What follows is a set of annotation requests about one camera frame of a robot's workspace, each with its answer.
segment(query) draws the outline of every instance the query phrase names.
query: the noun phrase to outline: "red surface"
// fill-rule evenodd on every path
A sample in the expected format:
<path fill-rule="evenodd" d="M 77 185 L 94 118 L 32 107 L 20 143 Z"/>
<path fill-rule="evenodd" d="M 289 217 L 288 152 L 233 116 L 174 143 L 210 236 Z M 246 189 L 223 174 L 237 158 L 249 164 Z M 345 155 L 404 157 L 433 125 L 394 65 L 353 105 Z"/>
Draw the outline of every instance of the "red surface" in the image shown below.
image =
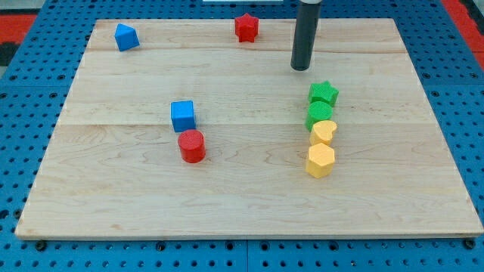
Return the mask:
<path fill-rule="evenodd" d="M 178 136 L 181 158 L 189 163 L 196 163 L 205 157 L 205 140 L 196 129 L 188 129 Z"/>
<path fill-rule="evenodd" d="M 37 15 L 0 15 L 0 44 L 13 42 L 21 44 Z"/>
<path fill-rule="evenodd" d="M 477 61 L 479 61 L 481 68 L 484 69 L 484 56 L 482 54 L 484 53 L 484 36 L 479 33 L 476 22 L 469 17 L 466 7 L 459 0 L 442 0 L 442 3 Z"/>
<path fill-rule="evenodd" d="M 249 14 L 235 18 L 235 35 L 239 37 L 239 42 L 255 42 L 257 34 L 259 34 L 259 18 Z"/>

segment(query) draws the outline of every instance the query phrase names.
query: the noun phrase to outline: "red cylinder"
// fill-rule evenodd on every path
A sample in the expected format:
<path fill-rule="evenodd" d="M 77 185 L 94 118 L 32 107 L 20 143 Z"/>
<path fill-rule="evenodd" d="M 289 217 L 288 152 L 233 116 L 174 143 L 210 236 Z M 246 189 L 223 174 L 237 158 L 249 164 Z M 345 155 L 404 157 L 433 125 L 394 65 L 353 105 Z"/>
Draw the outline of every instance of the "red cylinder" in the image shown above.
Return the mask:
<path fill-rule="evenodd" d="M 181 158 L 189 163 L 196 163 L 205 157 L 203 134 L 196 129 L 188 129 L 178 136 Z"/>

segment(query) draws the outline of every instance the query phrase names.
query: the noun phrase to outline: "blue cube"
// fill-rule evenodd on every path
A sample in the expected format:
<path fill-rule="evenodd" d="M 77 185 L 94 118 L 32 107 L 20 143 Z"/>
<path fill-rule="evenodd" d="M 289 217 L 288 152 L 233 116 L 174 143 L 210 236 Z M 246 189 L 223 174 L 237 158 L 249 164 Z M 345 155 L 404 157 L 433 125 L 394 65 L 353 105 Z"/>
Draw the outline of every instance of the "blue cube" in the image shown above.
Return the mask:
<path fill-rule="evenodd" d="M 130 26 L 118 24 L 114 38 L 120 51 L 128 50 L 139 45 L 136 30 Z"/>
<path fill-rule="evenodd" d="M 192 100 L 172 102 L 172 124 L 175 132 L 196 129 Z"/>

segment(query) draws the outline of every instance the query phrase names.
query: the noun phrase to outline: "black cylinder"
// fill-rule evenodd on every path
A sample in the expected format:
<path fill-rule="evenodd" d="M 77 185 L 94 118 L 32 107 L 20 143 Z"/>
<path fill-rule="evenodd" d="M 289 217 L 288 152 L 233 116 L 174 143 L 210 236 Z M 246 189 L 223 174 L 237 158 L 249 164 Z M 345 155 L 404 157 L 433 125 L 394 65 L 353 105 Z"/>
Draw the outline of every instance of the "black cylinder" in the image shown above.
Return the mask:
<path fill-rule="evenodd" d="M 290 65 L 295 70 L 304 71 L 309 68 L 320 13 L 321 2 L 306 4 L 299 1 L 296 30 L 294 31 L 293 56 L 290 60 Z"/>

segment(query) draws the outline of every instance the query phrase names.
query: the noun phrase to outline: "yellow heart block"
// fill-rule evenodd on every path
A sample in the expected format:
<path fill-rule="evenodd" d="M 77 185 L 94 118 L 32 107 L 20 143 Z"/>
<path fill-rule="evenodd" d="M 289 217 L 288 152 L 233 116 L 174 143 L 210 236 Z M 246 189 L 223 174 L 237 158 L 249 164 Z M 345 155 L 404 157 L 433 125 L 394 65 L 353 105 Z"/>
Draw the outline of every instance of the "yellow heart block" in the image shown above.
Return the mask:
<path fill-rule="evenodd" d="M 337 129 L 338 125 L 331 120 L 317 122 L 312 126 L 309 142 L 311 145 L 323 143 L 329 146 Z"/>
<path fill-rule="evenodd" d="M 306 172 L 315 178 L 322 178 L 333 171 L 334 150 L 319 143 L 309 148 L 306 158 Z"/>

